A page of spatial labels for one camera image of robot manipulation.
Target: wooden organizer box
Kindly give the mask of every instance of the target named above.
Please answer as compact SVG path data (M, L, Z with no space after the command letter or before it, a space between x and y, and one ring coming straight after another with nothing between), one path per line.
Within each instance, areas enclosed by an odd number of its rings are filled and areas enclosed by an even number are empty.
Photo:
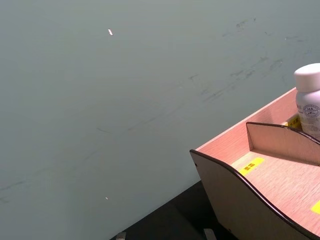
M281 125L296 89L191 156L218 221L239 240L320 240L320 141Z

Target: gray-green wall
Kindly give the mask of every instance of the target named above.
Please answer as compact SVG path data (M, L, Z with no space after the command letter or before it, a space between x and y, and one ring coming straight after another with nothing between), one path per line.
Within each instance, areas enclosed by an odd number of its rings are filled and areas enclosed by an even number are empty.
M189 149L319 62L319 9L0 1L0 238L107 240L197 182Z

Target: yellow sticker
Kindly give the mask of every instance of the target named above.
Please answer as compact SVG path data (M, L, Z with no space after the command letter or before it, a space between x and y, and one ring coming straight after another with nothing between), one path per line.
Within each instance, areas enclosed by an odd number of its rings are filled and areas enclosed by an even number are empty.
M320 201L318 201L312 208L312 212L315 212L316 214L320 214Z
M248 165L246 165L244 168L240 169L239 173L241 173L243 176L245 176L248 173L250 173L253 169L255 169L263 161L264 161L264 159L262 157L256 157Z
M301 129L301 122L299 119L299 115L298 114L293 115L287 121L283 122L281 125L285 125L294 129Z

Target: black surface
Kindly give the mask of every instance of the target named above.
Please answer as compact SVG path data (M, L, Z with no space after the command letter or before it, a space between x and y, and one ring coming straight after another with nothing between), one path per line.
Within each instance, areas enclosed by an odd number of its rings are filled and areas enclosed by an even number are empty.
M218 223L198 182L123 232L125 240L205 240L204 229L213 229L217 240L237 240Z

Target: white bottle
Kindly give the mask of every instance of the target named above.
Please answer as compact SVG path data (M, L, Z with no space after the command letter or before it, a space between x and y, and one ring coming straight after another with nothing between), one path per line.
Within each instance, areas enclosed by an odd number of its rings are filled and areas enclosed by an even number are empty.
M320 63L303 66L294 72L296 106L302 130L320 140Z

